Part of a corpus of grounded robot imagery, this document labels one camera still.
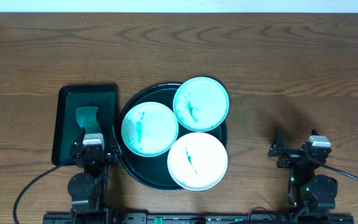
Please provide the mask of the green sponge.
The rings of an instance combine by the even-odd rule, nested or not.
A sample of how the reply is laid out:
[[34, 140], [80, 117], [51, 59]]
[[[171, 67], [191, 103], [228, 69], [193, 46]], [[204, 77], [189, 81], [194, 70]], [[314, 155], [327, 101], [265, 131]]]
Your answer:
[[83, 106], [76, 109], [76, 122], [85, 134], [101, 133], [101, 127], [97, 120], [97, 106]]

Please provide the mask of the mint plate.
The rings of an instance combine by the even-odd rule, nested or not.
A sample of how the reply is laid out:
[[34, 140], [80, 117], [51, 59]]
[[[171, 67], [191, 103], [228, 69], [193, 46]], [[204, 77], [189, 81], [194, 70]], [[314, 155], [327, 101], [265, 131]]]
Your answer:
[[124, 144], [142, 157], [155, 157], [168, 151], [176, 141], [178, 131], [173, 111], [152, 101], [131, 108], [121, 125]]
[[194, 132], [217, 128], [229, 112], [229, 96], [215, 79], [196, 77], [180, 85], [173, 97], [178, 122]]

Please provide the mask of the white plate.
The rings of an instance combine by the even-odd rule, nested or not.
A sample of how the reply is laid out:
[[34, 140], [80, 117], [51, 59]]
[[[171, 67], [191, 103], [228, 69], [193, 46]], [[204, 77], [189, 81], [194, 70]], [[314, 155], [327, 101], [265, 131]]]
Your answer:
[[226, 148], [208, 133], [189, 133], [169, 150], [167, 168], [171, 178], [184, 189], [202, 191], [218, 184], [228, 167]]

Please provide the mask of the mint plate top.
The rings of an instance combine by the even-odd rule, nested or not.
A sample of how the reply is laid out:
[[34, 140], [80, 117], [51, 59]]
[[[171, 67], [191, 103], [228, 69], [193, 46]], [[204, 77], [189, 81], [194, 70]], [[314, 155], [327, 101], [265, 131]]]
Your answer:
[[217, 128], [229, 112], [229, 96], [215, 79], [196, 77], [180, 85], [173, 97], [178, 122], [194, 132]]

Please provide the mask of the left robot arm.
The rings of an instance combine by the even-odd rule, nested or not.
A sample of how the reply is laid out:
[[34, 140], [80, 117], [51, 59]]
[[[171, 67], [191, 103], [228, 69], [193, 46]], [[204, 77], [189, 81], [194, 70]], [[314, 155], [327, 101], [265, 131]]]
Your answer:
[[70, 155], [74, 164], [84, 169], [68, 183], [72, 209], [77, 215], [108, 214], [111, 211], [107, 205], [108, 171], [110, 166], [119, 163], [121, 157], [121, 149], [113, 128], [108, 134], [108, 144], [103, 144], [101, 133], [86, 134], [83, 128], [71, 145]]

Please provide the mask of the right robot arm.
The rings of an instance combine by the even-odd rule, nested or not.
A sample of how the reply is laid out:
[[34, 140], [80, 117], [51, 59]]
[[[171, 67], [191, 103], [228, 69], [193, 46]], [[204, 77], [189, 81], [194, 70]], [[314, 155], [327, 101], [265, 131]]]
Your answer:
[[325, 165], [331, 152], [328, 138], [316, 130], [312, 130], [311, 136], [299, 149], [287, 148], [283, 131], [275, 130], [268, 156], [278, 159], [278, 168], [290, 170], [288, 202], [299, 212], [304, 208], [307, 213], [328, 213], [335, 208], [337, 180], [315, 174], [317, 168]]

